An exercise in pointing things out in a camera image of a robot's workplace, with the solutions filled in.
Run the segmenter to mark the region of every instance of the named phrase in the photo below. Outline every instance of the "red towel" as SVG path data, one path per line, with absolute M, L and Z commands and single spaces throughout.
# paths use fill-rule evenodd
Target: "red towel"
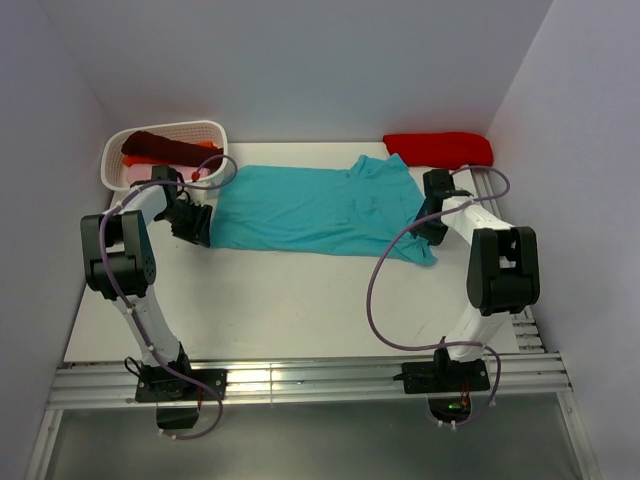
M 125 155 L 151 157 L 175 165 L 198 167 L 207 158 L 222 153 L 221 148 L 207 148 L 192 143 L 169 140 L 153 133 L 139 130 L 132 133 L 121 149 Z M 220 168 L 222 160 L 212 162 L 207 167 L 212 171 Z
M 451 170 L 463 165 L 493 165 L 489 141 L 475 133 L 400 133 L 385 135 L 389 154 L 397 153 L 409 167 Z

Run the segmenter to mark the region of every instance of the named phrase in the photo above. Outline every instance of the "cable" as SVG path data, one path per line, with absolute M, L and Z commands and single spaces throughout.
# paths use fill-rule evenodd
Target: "cable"
M 177 434 L 174 434 L 172 432 L 167 432 L 167 431 L 164 431 L 164 430 L 162 431 L 162 433 L 164 435 L 166 435 L 166 436 L 168 436 L 168 437 L 170 437 L 170 438 L 172 438 L 174 440 L 193 440 L 193 439 L 205 436 L 207 433 L 211 432 L 214 428 L 216 428 L 218 426 L 218 423 L 220 423 L 220 419 L 222 418 L 222 412 L 223 412 L 222 398 L 220 398 L 220 395 L 218 394 L 218 392 L 216 392 L 213 388 L 209 387 L 208 385 L 205 385 L 204 383 L 202 383 L 202 382 L 200 382 L 198 380 L 190 378 L 187 375 L 184 375 L 184 374 L 182 374 L 180 372 L 177 372 L 176 370 L 172 369 L 169 365 L 167 365 L 164 362 L 164 360 L 160 357 L 160 355 L 158 355 L 158 352 L 156 351 L 156 348 L 153 345 L 153 342 L 151 341 L 151 338 L 149 337 L 149 334 L 147 333 L 146 329 L 144 328 L 144 325 L 142 325 L 142 321 L 140 320 L 140 317 L 138 316 L 138 313 L 135 310 L 135 306 L 129 301 L 127 296 L 124 294 L 124 292 L 120 288 L 120 285 L 118 285 L 116 277 L 113 274 L 113 270 L 111 269 L 111 264 L 109 263 L 109 255 L 107 254 L 107 248 L 106 248 L 106 245 L 105 245 L 105 232 L 106 232 L 107 223 L 109 222 L 109 220 L 114 215 L 116 215 L 118 212 L 120 212 L 136 195 L 138 195 L 143 190 L 146 190 L 147 188 L 160 186 L 160 185 L 175 185 L 175 186 L 178 186 L 178 187 L 192 188 L 192 189 L 195 189 L 195 190 L 217 190 L 217 189 L 220 189 L 222 187 L 226 187 L 227 185 L 229 185 L 236 178 L 236 175 L 238 174 L 238 164 L 229 155 L 214 155 L 213 157 L 206 159 L 197 168 L 196 172 L 199 173 L 200 170 L 202 170 L 210 162 L 213 162 L 213 161 L 219 160 L 219 159 L 224 159 L 224 158 L 229 160 L 231 162 L 231 164 L 233 165 L 233 173 L 228 178 L 226 178 L 220 185 L 199 186 L 199 185 L 193 185 L 193 184 L 189 184 L 189 183 L 174 182 L 174 181 L 171 181 L 171 180 L 157 180 L 157 181 L 153 181 L 153 182 L 148 182 L 148 183 L 139 185 L 137 187 L 134 187 L 122 199 L 121 202 L 119 202 L 115 207 L 113 207 L 111 210 L 109 210 L 109 211 L 107 211 L 107 213 L 105 213 L 104 217 L 102 218 L 102 221 L 100 222 L 100 237 L 99 237 L 99 240 L 100 240 L 100 256 L 102 258 L 102 263 L 104 265 L 105 273 L 107 274 L 107 277 L 109 278 L 109 282 L 111 282 L 111 286 L 113 287 L 113 290 L 116 292 L 116 295 L 118 295 L 118 297 L 123 301 L 125 306 L 128 309 L 130 309 L 131 318 L 133 319 L 133 322 L 135 323 L 136 328 L 138 329 L 138 332 L 140 332 L 140 337 L 142 337 L 142 340 L 144 341 L 144 344 L 149 349 L 149 352 L 151 352 L 151 355 L 153 356 L 154 360 L 158 363 L 158 365 L 160 365 L 160 367 L 162 367 L 165 371 L 167 371 L 168 373 L 170 373 L 174 377 L 176 377 L 176 378 L 178 378 L 180 380 L 184 380 L 185 382 L 191 383 L 192 385 L 194 385 L 196 387 L 200 387 L 203 390 L 209 392 L 213 396 L 213 398 L 218 402 L 218 415 L 216 416 L 216 419 L 213 421 L 213 423 L 209 427 L 205 428 L 203 431 L 201 431 L 199 433 L 194 433 L 192 435 L 177 435 Z
M 391 340 L 388 340 L 387 338 L 385 338 L 384 335 L 380 333 L 380 330 L 378 330 L 378 327 L 376 327 L 376 324 L 373 320 L 373 312 L 371 310 L 371 299 L 373 296 L 373 286 L 376 282 L 376 278 L 378 277 L 378 273 L 380 273 L 380 268 L 382 267 L 382 263 L 389 256 L 389 252 L 391 252 L 395 244 L 398 243 L 398 240 L 400 240 L 400 238 L 402 238 L 404 234 L 413 230 L 417 226 L 422 225 L 423 223 L 429 222 L 431 220 L 435 220 L 437 218 L 443 217 L 445 215 L 449 215 L 451 213 L 459 212 L 474 203 L 484 202 L 487 200 L 495 200 L 495 199 L 504 197 L 509 192 L 509 190 L 511 190 L 511 182 L 509 182 L 509 179 L 507 178 L 507 176 L 497 168 L 481 166 L 481 165 L 466 166 L 454 171 L 452 175 L 456 175 L 457 173 L 463 172 L 465 170 L 486 170 L 486 171 L 493 172 L 497 174 L 500 178 L 502 178 L 502 180 L 504 180 L 505 188 L 502 192 L 498 194 L 487 195 L 486 197 L 473 198 L 471 200 L 466 201 L 465 203 L 463 203 L 458 207 L 450 208 L 449 210 L 444 210 L 442 212 L 432 213 L 431 215 L 427 215 L 426 217 L 416 220 L 415 222 L 403 228 L 400 231 L 400 233 L 398 233 L 393 238 L 393 240 L 391 240 L 391 243 L 389 243 L 385 251 L 382 253 L 380 258 L 378 259 L 378 262 L 376 263 L 376 266 L 373 269 L 373 273 L 371 274 L 371 279 L 369 280 L 369 286 L 367 287 L 367 300 L 366 300 L 367 320 L 369 322 L 369 327 L 373 331 L 373 334 L 378 338 L 378 340 L 380 340 L 382 343 L 384 343 L 385 345 L 388 345 L 391 348 L 395 348 L 396 350 L 402 350 L 405 352 L 423 352 L 427 350 L 437 350 L 439 348 L 449 348 L 449 347 L 481 347 L 481 348 L 484 348 L 485 350 L 488 350 L 489 353 L 491 353 L 491 355 L 496 359 L 496 379 L 493 382 L 493 388 L 491 389 L 489 398 L 484 403 L 484 405 L 478 410 L 477 413 L 475 413 L 472 416 L 469 416 L 469 418 L 467 418 L 466 420 L 461 421 L 460 423 L 457 423 L 458 426 L 462 426 L 467 423 L 470 423 L 476 418 L 484 415 L 487 412 L 487 409 L 489 408 L 489 406 L 493 403 L 496 393 L 498 392 L 498 386 L 500 385 L 500 375 L 502 374 L 502 361 L 500 360 L 500 355 L 498 355 L 498 352 L 496 352 L 489 345 L 483 345 L 481 342 L 471 342 L 471 341 L 446 342 L 446 343 L 439 343 L 439 344 L 433 344 L 433 345 L 421 345 L 416 347 L 394 343 Z

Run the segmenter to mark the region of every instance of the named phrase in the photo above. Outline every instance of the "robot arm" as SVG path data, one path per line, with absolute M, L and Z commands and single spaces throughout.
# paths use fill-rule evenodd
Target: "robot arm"
M 179 180 L 176 170 L 168 166 L 153 168 L 154 181 Z M 191 369 L 189 358 L 182 345 L 173 335 L 156 299 L 153 284 L 156 279 L 156 264 L 147 233 L 152 221 L 167 220 L 175 237 L 209 247 L 209 227 L 212 207 L 196 205 L 178 198 L 175 185 L 156 185 L 141 191 L 125 208 L 111 217 L 106 225 L 105 245 L 111 271 L 126 298 L 135 308 L 137 316 L 152 340 L 154 353 L 171 369 L 214 385 L 221 394 L 224 390 L 223 373 L 211 370 L 205 373 Z M 139 377 L 136 400 L 159 402 L 197 399 L 195 387 L 184 380 L 176 379 L 159 366 L 153 357 L 132 318 L 132 310 L 118 297 L 109 278 L 100 254 L 100 223 L 104 214 L 89 215 L 80 222 L 85 278 L 89 288 L 99 291 L 125 317 L 142 353 L 142 365 L 138 366 Z M 158 410 L 157 421 L 161 428 L 190 428 L 197 419 L 197 411 L 185 413 Z
M 416 218 L 454 210 L 471 194 L 456 189 L 448 170 L 424 174 L 426 200 Z M 412 234 L 439 245 L 449 228 L 471 246 L 467 272 L 469 302 L 445 342 L 472 341 L 486 345 L 507 320 L 505 312 L 521 312 L 538 300 L 540 280 L 536 236 L 529 227 L 514 227 L 474 203 L 417 227 Z M 473 362 L 481 347 L 449 347 L 451 360 Z

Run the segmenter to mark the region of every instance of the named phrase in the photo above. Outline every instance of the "white basket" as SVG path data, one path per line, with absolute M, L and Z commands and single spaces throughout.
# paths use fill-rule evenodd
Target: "white basket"
M 179 140 L 188 143 L 213 142 L 213 144 L 222 148 L 222 153 L 227 154 L 227 134 L 224 128 L 216 122 L 209 120 L 200 120 L 197 122 L 181 122 L 167 123 L 165 125 L 152 125 L 149 127 L 130 128 L 116 133 L 109 139 L 104 147 L 102 154 L 102 166 L 100 167 L 100 177 L 105 187 L 114 192 L 129 190 L 127 183 L 127 166 L 122 163 L 124 154 L 121 152 L 122 144 L 129 136 L 144 130 L 171 140 Z M 222 165 L 211 175 L 202 177 L 198 180 L 197 185 L 220 185 L 224 179 L 224 171 L 227 166 L 227 159 L 222 159 Z

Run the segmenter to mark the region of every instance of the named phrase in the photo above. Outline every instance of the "purple cable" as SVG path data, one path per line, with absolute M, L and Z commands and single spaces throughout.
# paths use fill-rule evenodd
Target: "purple cable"
M 486 350 L 488 350 L 491 353 L 491 355 L 493 357 L 495 357 L 495 359 L 496 359 L 496 379 L 495 379 L 495 381 L 493 383 L 493 388 L 491 389 L 491 393 L 489 394 L 489 398 L 487 399 L 485 404 L 482 406 L 482 408 L 480 410 L 478 410 L 477 413 L 473 414 L 472 416 L 470 416 L 466 420 L 463 420 L 463 421 L 457 423 L 458 426 L 470 423 L 471 421 L 475 420 L 476 418 L 480 417 L 481 415 L 484 415 L 486 413 L 487 409 L 489 408 L 489 406 L 491 405 L 491 403 L 493 402 L 493 400 L 494 400 L 494 398 L 496 396 L 496 393 L 498 392 L 498 386 L 500 385 L 500 375 L 502 374 L 502 362 L 500 360 L 500 355 L 498 355 L 498 352 L 496 352 L 493 348 L 491 348 L 488 345 L 483 345 L 480 342 L 470 342 L 470 341 L 466 341 L 466 342 L 465 341 L 448 342 L 448 343 L 439 343 L 439 344 L 434 344 L 434 345 L 421 345 L 421 346 L 417 346 L 417 347 L 411 347 L 411 346 L 400 345 L 398 343 L 394 343 L 391 340 L 386 339 L 382 335 L 382 333 L 380 333 L 380 331 L 378 330 L 378 327 L 376 327 L 375 322 L 373 321 L 373 313 L 371 311 L 371 298 L 373 296 L 373 285 L 375 284 L 376 278 L 378 277 L 378 273 L 380 272 L 380 267 L 382 267 L 382 263 L 385 261 L 385 259 L 389 255 L 389 252 L 391 252 L 391 249 L 395 246 L 396 243 L 398 243 L 398 240 L 400 240 L 400 238 L 402 238 L 402 236 L 405 233 L 409 232 L 410 230 L 413 230 L 415 227 L 417 227 L 418 225 L 422 225 L 423 223 L 429 222 L 431 220 L 435 220 L 435 219 L 443 217 L 445 215 L 449 215 L 450 213 L 459 212 L 459 211 L 467 208 L 469 205 L 471 205 L 473 203 L 482 202 L 482 201 L 486 201 L 486 200 L 495 200 L 497 198 L 504 197 L 509 192 L 509 190 L 511 190 L 511 182 L 509 182 L 509 179 L 507 178 L 507 176 L 504 173 L 502 173 L 500 170 L 496 169 L 496 168 L 487 167 L 487 166 L 480 166 L 480 165 L 466 166 L 466 167 L 462 167 L 462 168 L 456 170 L 455 172 L 453 172 L 453 175 L 455 175 L 456 173 L 463 172 L 465 170 L 486 170 L 486 171 L 493 172 L 493 173 L 497 174 L 498 176 L 500 176 L 504 180 L 505 189 L 502 192 L 500 192 L 500 193 L 498 193 L 496 195 L 488 195 L 486 197 L 477 197 L 477 198 L 474 198 L 472 200 L 469 200 L 469 201 L 463 203 L 459 207 L 451 208 L 449 210 L 444 210 L 442 212 L 432 213 L 431 215 L 427 215 L 426 217 L 423 217 L 420 220 L 416 220 L 411 225 L 407 225 L 405 228 L 402 229 L 402 231 L 400 233 L 398 233 L 394 237 L 393 240 L 391 240 L 391 243 L 387 246 L 387 248 L 385 249 L 384 253 L 378 259 L 378 263 L 376 263 L 376 266 L 373 269 L 373 273 L 371 274 L 371 279 L 369 280 L 369 286 L 367 288 L 367 320 L 369 321 L 369 327 L 371 327 L 371 330 L 373 331 L 374 335 L 376 337 L 378 337 L 378 340 L 380 340 L 385 345 L 388 345 L 391 348 L 395 348 L 396 350 L 403 350 L 405 352 L 422 352 L 422 351 L 425 351 L 425 350 L 436 350 L 438 348 L 443 348 L 443 347 L 444 348 L 448 348 L 448 347 L 482 347 L 482 348 L 485 348 Z
M 218 407 L 219 408 L 218 408 L 218 415 L 216 416 L 216 419 L 214 420 L 214 422 L 209 427 L 207 427 L 203 431 L 201 431 L 199 433 L 194 433 L 193 435 L 176 435 L 176 434 L 173 434 L 171 432 L 166 432 L 166 431 L 162 432 L 165 435 L 167 435 L 168 437 L 171 437 L 171 438 L 177 439 L 177 440 L 193 440 L 193 439 L 196 439 L 196 438 L 200 438 L 200 437 L 205 436 L 207 433 L 211 432 L 214 428 L 216 428 L 218 426 L 218 423 L 220 423 L 220 419 L 222 418 L 222 411 L 223 411 L 222 398 L 220 398 L 220 395 L 218 394 L 218 392 L 216 392 L 213 388 L 209 387 L 208 385 L 205 385 L 202 382 L 199 382 L 198 380 L 190 378 L 187 375 L 184 375 L 184 374 L 182 374 L 180 372 L 175 371 L 173 368 L 171 368 L 169 365 L 167 365 L 162 358 L 160 358 L 160 356 L 158 355 L 158 352 L 155 350 L 153 342 L 151 342 L 151 339 L 149 338 L 149 334 L 145 330 L 144 325 L 142 325 L 140 317 L 136 313 L 133 304 L 129 301 L 127 296 L 124 294 L 124 292 L 120 288 L 120 285 L 118 285 L 118 282 L 117 282 L 117 280 L 116 280 L 116 278 L 115 278 L 115 276 L 113 274 L 113 270 L 111 270 L 111 264 L 109 263 L 109 256 L 107 254 L 107 248 L 106 248 L 106 245 L 105 245 L 105 230 L 106 230 L 107 222 L 109 221 L 109 219 L 111 217 L 113 217 L 115 214 L 117 214 L 118 212 L 120 212 L 136 195 L 138 195 L 143 190 L 146 190 L 147 188 L 155 187 L 155 186 L 158 186 L 158 185 L 176 185 L 176 186 L 179 186 L 179 187 L 192 188 L 192 189 L 196 189 L 196 190 L 217 190 L 217 189 L 220 189 L 222 187 L 225 187 L 225 186 L 229 185 L 235 179 L 236 175 L 238 174 L 238 164 L 229 155 L 215 155 L 215 156 L 213 156 L 211 158 L 208 158 L 207 160 L 202 162 L 202 164 L 198 167 L 196 172 L 200 172 L 200 170 L 202 170 L 210 162 L 218 160 L 218 159 L 223 159 L 223 158 L 228 159 L 233 164 L 234 170 L 233 170 L 233 173 L 228 178 L 226 178 L 220 185 L 199 186 L 199 185 L 193 185 L 193 184 L 189 184 L 189 183 L 174 182 L 174 181 L 171 181 L 171 180 L 158 180 L 158 181 L 155 181 L 155 182 L 145 183 L 145 184 L 140 185 L 138 187 L 134 187 L 131 190 L 131 192 L 128 193 L 122 199 L 121 202 L 118 202 L 118 204 L 115 207 L 113 207 L 111 210 L 109 210 L 104 215 L 102 221 L 100 222 L 100 256 L 102 257 L 102 263 L 104 264 L 105 273 L 107 274 L 107 277 L 109 278 L 109 281 L 111 282 L 111 286 L 113 287 L 113 290 L 116 292 L 118 297 L 120 297 L 120 299 L 124 302 L 124 304 L 125 304 L 125 306 L 127 308 L 132 309 L 131 317 L 133 318 L 133 322 L 135 323 L 136 328 L 140 332 L 140 336 L 142 337 L 142 340 L 144 341 L 145 345 L 147 346 L 147 348 L 151 352 L 151 355 L 153 356 L 155 361 L 158 362 L 158 365 L 160 365 L 168 373 L 170 373 L 171 375 L 173 375 L 176 378 L 179 378 L 180 380 L 184 380 L 186 382 L 191 383 L 192 385 L 195 385 L 197 387 L 202 388 L 203 390 L 206 390 L 218 402 Z

